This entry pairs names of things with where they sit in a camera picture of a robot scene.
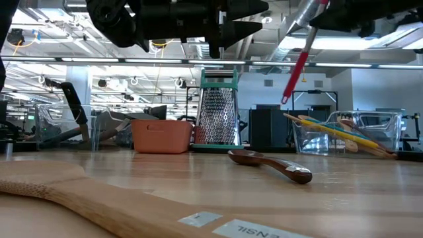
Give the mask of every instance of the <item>yellow cable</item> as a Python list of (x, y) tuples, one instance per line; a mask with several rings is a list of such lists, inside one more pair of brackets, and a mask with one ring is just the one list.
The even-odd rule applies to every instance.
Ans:
[(18, 45), (17, 45), (17, 46), (16, 46), (16, 45), (14, 45), (14, 44), (10, 44), (10, 43), (9, 43), (9, 45), (14, 46), (14, 47), (17, 47), (17, 48), (24, 48), (24, 47), (28, 47), (28, 46), (32, 45), (32, 44), (35, 42), (35, 40), (37, 39), (37, 36), (38, 36), (38, 34), (35, 34), (35, 38), (33, 39), (33, 41), (31, 41), (31, 43), (29, 43), (29, 44), (27, 44), (27, 45), (25, 45), (25, 46), (19, 46), (19, 44), (22, 42), (22, 40), (18, 43)]
[(16, 46), (16, 48), (15, 48), (15, 51), (13, 52), (13, 56), (15, 56), (15, 54), (16, 54), (16, 52), (18, 52), (18, 49), (19, 49), (19, 47), (18, 46)]
[[(165, 53), (165, 49), (163, 48), (161, 50), (161, 58), (163, 59), (163, 54)], [(157, 84), (159, 82), (159, 76), (160, 76), (160, 70), (161, 70), (161, 65), (159, 66), (159, 72), (157, 74), (157, 79), (156, 79), (156, 85), (154, 86), (154, 93), (153, 93), (153, 99), (151, 99), (151, 106), (153, 106), (153, 102), (154, 102), (154, 95), (156, 95), (156, 90), (157, 90)]]
[(156, 44), (156, 43), (154, 43), (154, 42), (152, 42), (152, 44), (153, 44), (154, 46), (166, 46), (167, 44), (172, 43), (172, 42), (173, 42), (173, 39), (172, 39), (170, 42), (167, 42), (167, 43), (164, 43), (164, 44)]

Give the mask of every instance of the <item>green grater handle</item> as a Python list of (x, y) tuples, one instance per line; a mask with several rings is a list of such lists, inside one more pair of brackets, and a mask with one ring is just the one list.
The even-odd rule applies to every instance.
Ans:
[(236, 69), (233, 70), (232, 82), (230, 83), (208, 83), (206, 81), (206, 70), (202, 70), (201, 72), (201, 89), (208, 89), (208, 88), (228, 88), (228, 89), (235, 89), (238, 91), (238, 71)]

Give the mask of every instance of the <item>wooden spoon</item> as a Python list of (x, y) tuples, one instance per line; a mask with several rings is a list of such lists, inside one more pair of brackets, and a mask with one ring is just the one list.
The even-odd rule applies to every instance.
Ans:
[(200, 222), (203, 208), (97, 182), (82, 167), (57, 161), (0, 162), (0, 192), (56, 202), (119, 237), (218, 238), (214, 229), (234, 219), (249, 220), (220, 213), (205, 227), (188, 225), (179, 220), (194, 215), (190, 221)]
[(232, 149), (228, 151), (227, 154), (229, 158), (240, 165), (269, 165), (299, 184), (306, 184), (313, 178), (313, 174), (309, 169), (292, 161), (265, 157), (261, 153), (248, 151), (246, 149)]

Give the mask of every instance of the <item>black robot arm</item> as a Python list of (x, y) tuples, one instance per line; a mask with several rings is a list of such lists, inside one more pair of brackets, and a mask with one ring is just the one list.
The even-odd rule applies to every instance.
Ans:
[(361, 29), (361, 37), (374, 32), (374, 20), (395, 13), (417, 9), (423, 20), (422, 0), (332, 0), (330, 7), (310, 21), (310, 25), (324, 30), (350, 32)]
[[(131, 17), (128, 4), (135, 13)], [(262, 28), (258, 22), (233, 21), (268, 10), (261, 0), (87, 0), (94, 26), (118, 47), (134, 44), (149, 51), (149, 40), (204, 37), (210, 56)]]

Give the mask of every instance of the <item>white wall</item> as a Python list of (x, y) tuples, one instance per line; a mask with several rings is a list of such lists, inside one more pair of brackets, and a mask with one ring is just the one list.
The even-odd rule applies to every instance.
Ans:
[(338, 92), (339, 110), (353, 110), (352, 70), (348, 69), (332, 78), (332, 90)]
[[(238, 84), (238, 107), (240, 109), (255, 108), (257, 104), (280, 104), (282, 93), (288, 83), (289, 74), (269, 74), (263, 75), (259, 73), (244, 73), (239, 79)], [(306, 83), (301, 82), (303, 75), (301, 75), (295, 90), (314, 90), (314, 80), (322, 80), (322, 91), (331, 91), (331, 80), (326, 78), (323, 73), (306, 73)], [(264, 80), (273, 80), (273, 87), (265, 87)], [(292, 108), (292, 99), (282, 109)], [(305, 93), (300, 99), (295, 102), (296, 110), (305, 110), (310, 108), (310, 105), (331, 105), (334, 107), (334, 102), (330, 100), (325, 94), (308, 95)]]
[[(407, 114), (423, 114), (423, 76), (419, 70), (353, 69), (352, 92), (354, 109), (403, 108)], [(408, 121), (406, 132), (415, 136), (413, 121)]]

